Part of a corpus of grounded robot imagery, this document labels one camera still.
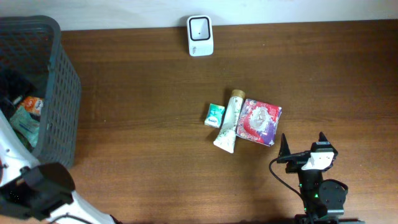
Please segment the teal wipes packet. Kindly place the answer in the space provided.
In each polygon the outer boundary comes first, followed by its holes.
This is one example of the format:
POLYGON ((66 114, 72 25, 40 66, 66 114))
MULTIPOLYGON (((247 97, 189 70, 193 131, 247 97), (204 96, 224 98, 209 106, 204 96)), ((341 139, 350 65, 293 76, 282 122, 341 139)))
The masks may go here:
POLYGON ((33 119, 22 106, 18 107, 9 122, 14 129, 19 131, 29 141, 32 147, 36 147, 39 139, 40 123, 33 119))

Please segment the red purple tissue pack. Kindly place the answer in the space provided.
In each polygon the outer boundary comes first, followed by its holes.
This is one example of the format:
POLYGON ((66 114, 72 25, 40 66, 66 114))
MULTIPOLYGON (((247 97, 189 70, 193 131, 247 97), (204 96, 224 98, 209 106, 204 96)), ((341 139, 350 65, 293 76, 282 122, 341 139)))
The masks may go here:
POLYGON ((236 135, 265 146, 272 146, 281 114, 280 106, 246 99, 239 115, 236 135))

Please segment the white tube with cork cap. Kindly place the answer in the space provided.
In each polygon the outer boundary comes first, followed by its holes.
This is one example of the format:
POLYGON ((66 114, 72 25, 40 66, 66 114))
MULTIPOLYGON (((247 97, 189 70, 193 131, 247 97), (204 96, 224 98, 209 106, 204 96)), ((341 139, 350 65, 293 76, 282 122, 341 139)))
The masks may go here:
POLYGON ((246 94, 242 90, 233 90, 224 115, 220 132, 213 144, 233 154, 236 141, 236 128, 246 94))

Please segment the small teal gum pack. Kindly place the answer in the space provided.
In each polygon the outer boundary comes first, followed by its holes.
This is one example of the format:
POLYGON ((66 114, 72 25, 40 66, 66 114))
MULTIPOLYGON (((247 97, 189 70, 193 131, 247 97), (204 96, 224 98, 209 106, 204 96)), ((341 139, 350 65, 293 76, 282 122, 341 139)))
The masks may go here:
POLYGON ((225 112, 225 107, 220 105, 215 105, 210 103, 207 116, 205 118, 204 124, 214 128, 219 128, 222 123, 223 115, 225 112))

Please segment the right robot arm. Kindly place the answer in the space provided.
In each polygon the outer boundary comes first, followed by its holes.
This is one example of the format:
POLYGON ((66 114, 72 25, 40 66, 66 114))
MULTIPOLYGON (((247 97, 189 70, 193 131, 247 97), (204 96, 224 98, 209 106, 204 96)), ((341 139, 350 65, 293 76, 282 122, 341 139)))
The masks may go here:
POLYGON ((303 202, 304 214, 296 215, 292 223, 362 223, 358 219, 342 219, 348 186, 335 179, 324 179, 323 173, 333 167, 338 151, 319 133, 318 141, 310 150, 292 154, 286 136, 281 137, 277 158, 269 163, 271 174, 284 186, 296 193, 303 202), (272 170, 273 163, 285 164, 285 172, 298 175, 298 187, 295 190, 284 182, 272 170))

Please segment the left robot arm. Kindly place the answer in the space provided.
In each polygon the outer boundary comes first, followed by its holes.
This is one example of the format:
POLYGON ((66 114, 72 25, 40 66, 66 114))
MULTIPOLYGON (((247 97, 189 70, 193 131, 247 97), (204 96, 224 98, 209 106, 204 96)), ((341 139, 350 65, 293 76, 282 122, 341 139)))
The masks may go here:
POLYGON ((58 224, 117 224, 77 193, 63 165, 40 163, 19 140, 8 118, 16 110, 14 100, 32 89, 21 74, 1 71, 1 215, 58 224))

